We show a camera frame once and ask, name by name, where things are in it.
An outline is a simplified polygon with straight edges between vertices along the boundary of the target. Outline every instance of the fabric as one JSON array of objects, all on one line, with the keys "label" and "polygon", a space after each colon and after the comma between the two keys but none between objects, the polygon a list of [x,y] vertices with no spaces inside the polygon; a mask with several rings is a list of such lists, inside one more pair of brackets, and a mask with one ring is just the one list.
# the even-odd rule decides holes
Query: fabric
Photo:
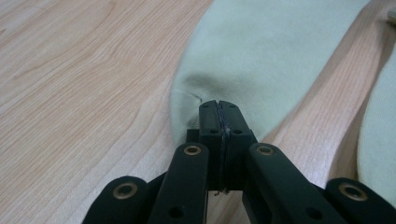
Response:
[{"label": "fabric", "polygon": [[358,172],[363,184],[396,207],[396,49],[375,84],[361,125]]},{"label": "fabric", "polygon": [[171,90],[176,146],[198,106],[240,107],[263,139],[299,103],[368,0],[215,0],[196,26]]}]

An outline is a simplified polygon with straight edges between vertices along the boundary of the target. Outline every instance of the wood grain surface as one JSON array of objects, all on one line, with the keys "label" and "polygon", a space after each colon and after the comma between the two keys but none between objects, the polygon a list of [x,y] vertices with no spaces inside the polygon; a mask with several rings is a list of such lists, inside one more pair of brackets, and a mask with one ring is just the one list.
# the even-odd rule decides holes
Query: wood grain surface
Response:
[{"label": "wood grain surface", "polygon": [[[169,90],[210,1],[0,1],[0,223],[80,223],[122,175],[147,181],[173,156]],[[395,0],[359,15],[317,82],[264,141],[312,182],[356,177],[356,142],[387,61]],[[248,223],[241,194],[207,223]]]}]

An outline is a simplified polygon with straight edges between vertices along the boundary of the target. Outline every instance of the screw hole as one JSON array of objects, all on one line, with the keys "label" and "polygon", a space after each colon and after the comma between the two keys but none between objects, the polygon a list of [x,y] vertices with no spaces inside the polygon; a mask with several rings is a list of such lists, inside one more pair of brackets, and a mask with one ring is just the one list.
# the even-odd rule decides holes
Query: screw hole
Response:
[{"label": "screw hole", "polygon": [[122,183],[113,190],[116,199],[123,200],[134,196],[137,192],[137,185],[133,182]]},{"label": "screw hole", "polygon": [[242,131],[241,131],[241,130],[233,130],[233,133],[235,133],[235,134],[241,134]]},{"label": "screw hole", "polygon": [[363,202],[367,200],[367,194],[363,190],[361,190],[360,188],[354,185],[343,183],[338,188],[341,191],[341,193],[343,193],[349,199],[358,202]]},{"label": "screw hole", "polygon": [[176,206],[176,207],[169,209],[169,216],[172,218],[184,217],[183,207]]},{"label": "screw hole", "polygon": [[257,151],[260,152],[264,156],[271,156],[275,153],[273,149],[271,149],[270,147],[265,147],[265,146],[257,147]]},{"label": "screw hole", "polygon": [[321,220],[323,219],[323,215],[321,212],[313,207],[308,207],[305,209],[305,212],[308,214],[309,217],[315,219],[315,220]]},{"label": "screw hole", "polygon": [[195,147],[195,146],[186,147],[186,148],[184,148],[184,153],[186,153],[187,155],[190,155],[190,156],[195,156],[195,155],[201,153],[201,148]]}]

